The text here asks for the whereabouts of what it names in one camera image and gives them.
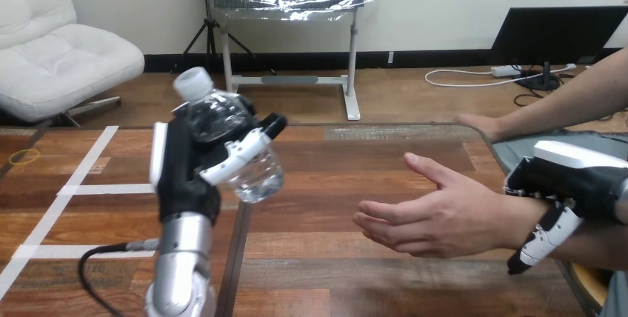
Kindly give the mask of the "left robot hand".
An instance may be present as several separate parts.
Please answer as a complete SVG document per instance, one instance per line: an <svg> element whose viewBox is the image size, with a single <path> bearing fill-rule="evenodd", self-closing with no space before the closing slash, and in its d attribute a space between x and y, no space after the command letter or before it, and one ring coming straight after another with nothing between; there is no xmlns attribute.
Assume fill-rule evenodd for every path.
<svg viewBox="0 0 628 317"><path fill-rule="evenodd" d="M286 128L285 116L259 119L248 99L222 91L188 100L173 113L169 122L156 123L151 153L161 219L199 213L216 221L220 184L249 204L282 188L284 171L272 142Z"/></svg>

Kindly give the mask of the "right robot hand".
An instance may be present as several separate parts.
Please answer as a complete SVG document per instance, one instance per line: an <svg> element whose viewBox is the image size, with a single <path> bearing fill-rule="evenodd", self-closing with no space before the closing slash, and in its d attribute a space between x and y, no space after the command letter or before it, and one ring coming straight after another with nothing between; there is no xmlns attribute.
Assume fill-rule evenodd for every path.
<svg viewBox="0 0 628 317"><path fill-rule="evenodd" d="M562 245L585 220L627 224L627 161L559 141L538 141L507 175L509 196L550 204L507 262L522 274Z"/></svg>

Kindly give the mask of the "person's hand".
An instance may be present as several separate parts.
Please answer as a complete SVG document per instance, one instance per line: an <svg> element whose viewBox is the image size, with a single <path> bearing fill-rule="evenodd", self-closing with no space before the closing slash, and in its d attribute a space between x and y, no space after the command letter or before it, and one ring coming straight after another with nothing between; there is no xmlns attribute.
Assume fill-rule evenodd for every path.
<svg viewBox="0 0 628 317"><path fill-rule="evenodd" d="M491 142L500 141L507 137L507 128L504 126L502 118L475 114L459 114L454 118L454 122L479 130Z"/></svg>
<svg viewBox="0 0 628 317"><path fill-rule="evenodd" d="M404 161L437 189L398 204L362 201L353 215L366 238L398 253L454 258L516 249L548 210L542 201L494 192L431 158L405 153Z"/></svg>

